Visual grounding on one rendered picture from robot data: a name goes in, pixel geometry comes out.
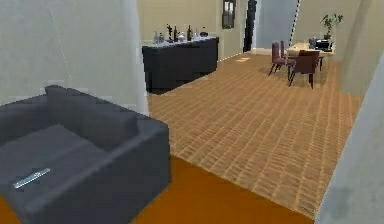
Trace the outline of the black sideboard cabinet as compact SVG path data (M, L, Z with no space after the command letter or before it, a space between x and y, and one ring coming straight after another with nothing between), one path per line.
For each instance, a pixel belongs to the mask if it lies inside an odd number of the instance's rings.
M214 72L218 62L218 37L143 46L146 90L161 95Z

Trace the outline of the black room door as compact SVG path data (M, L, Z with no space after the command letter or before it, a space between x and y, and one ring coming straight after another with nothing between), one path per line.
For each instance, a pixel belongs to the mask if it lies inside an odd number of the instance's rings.
M252 49L255 30L255 17L257 12L257 0L247 1L247 11L244 30L244 46L243 51L248 52Z

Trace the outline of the pale wooden dining table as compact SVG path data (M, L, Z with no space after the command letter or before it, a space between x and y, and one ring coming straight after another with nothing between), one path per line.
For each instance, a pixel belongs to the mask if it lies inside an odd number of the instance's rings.
M325 52L321 50L315 50L309 48L309 43L299 42L287 48L286 52L290 55L297 55L301 50L305 51L319 51L319 59L318 59L318 68L319 70L324 70L324 65L328 63L329 57L332 57L335 54L336 44L329 40L332 43L332 51Z

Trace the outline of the green house plant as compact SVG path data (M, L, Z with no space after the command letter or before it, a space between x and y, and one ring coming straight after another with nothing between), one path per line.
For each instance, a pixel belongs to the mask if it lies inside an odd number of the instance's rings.
M343 21L344 16L341 14L326 14L320 21L320 23L327 29L324 38L329 40L332 36L332 29L334 26L339 25Z

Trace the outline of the grey remote control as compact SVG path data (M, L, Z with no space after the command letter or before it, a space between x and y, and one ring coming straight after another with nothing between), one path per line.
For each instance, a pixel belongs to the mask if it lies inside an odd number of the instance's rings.
M21 188L21 187L23 187L23 186L25 186L25 185L27 185L27 184L29 184L29 183L31 183L31 182L37 180L37 179L39 179L40 177L46 175L46 174L49 173L50 171L51 171L50 168L45 168L45 169L42 169L42 170L37 171L37 172L35 172L35 173L32 173L32 174L30 174L29 176L27 176L27 177L25 177L25 178L23 178L23 179L17 181L16 183L14 183L14 184L13 184L13 187L14 187L15 189L19 189L19 188Z

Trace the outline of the dark framed wall picture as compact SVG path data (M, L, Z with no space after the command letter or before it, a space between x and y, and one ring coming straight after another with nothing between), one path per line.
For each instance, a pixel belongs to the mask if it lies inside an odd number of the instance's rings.
M223 0L222 28L232 29L235 21L236 0Z

